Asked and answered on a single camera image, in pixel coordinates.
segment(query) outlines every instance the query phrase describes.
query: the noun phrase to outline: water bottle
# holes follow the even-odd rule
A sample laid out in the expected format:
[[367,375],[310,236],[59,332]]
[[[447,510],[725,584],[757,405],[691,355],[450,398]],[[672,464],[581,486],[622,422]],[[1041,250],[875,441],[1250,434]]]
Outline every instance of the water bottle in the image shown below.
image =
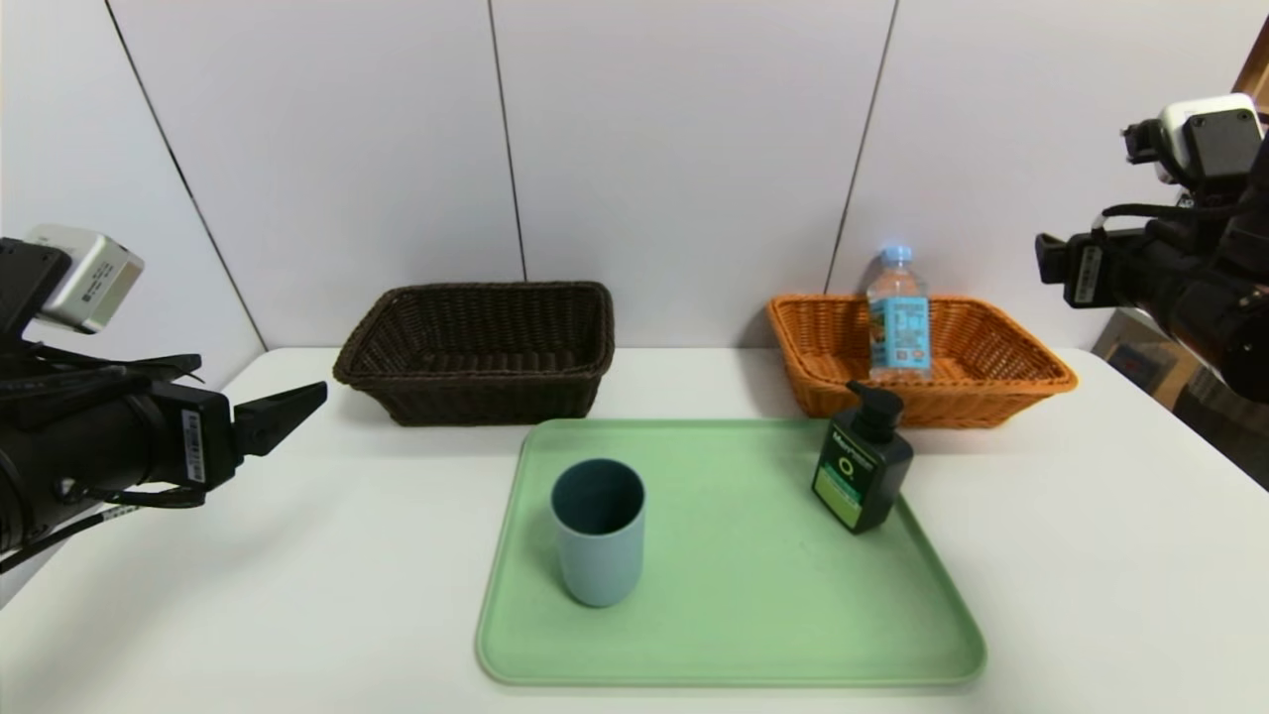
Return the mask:
[[925,280],[910,268],[912,249],[891,245],[882,273],[868,285],[868,334],[874,382],[929,380],[930,299]]

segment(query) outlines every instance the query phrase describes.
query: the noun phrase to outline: orange wicker basket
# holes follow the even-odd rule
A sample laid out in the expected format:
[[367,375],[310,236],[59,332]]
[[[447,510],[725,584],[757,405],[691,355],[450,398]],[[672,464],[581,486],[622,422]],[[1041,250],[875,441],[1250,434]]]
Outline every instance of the orange wicker basket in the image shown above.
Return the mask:
[[[868,380],[868,301],[783,294],[766,313],[784,350],[793,394],[810,417],[857,403],[846,383]],[[904,426],[995,427],[1037,402],[1075,389],[1075,374],[999,308],[968,297],[930,298],[930,382],[886,383],[904,398]]]

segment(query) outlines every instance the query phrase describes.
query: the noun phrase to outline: plastic tray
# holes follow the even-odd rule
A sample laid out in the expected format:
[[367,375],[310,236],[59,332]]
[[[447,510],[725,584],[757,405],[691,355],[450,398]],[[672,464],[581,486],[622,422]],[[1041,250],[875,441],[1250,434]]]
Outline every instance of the plastic tray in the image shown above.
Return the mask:
[[[911,686],[986,647],[902,501],[854,536],[811,493],[820,421],[555,421],[524,443],[477,632],[495,680],[584,686]],[[547,497],[618,459],[647,486],[645,569],[603,610],[560,580]]]

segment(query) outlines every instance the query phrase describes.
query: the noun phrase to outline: blue bottle cap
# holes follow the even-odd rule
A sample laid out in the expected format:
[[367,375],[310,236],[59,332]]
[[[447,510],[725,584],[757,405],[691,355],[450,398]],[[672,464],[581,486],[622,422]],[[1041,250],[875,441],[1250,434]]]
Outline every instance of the blue bottle cap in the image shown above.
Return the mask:
[[912,249],[906,245],[887,245],[881,251],[881,261],[887,265],[912,261]]

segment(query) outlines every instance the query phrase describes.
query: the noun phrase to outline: bottle label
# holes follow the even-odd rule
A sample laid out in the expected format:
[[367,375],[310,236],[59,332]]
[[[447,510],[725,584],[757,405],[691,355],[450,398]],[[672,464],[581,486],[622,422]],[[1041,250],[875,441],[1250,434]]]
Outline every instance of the bottle label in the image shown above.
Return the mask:
[[883,297],[868,306],[873,368],[930,369],[930,301]]
[[829,422],[811,490],[839,521],[853,529],[859,524],[864,497],[879,471],[881,464],[865,449],[836,424]]

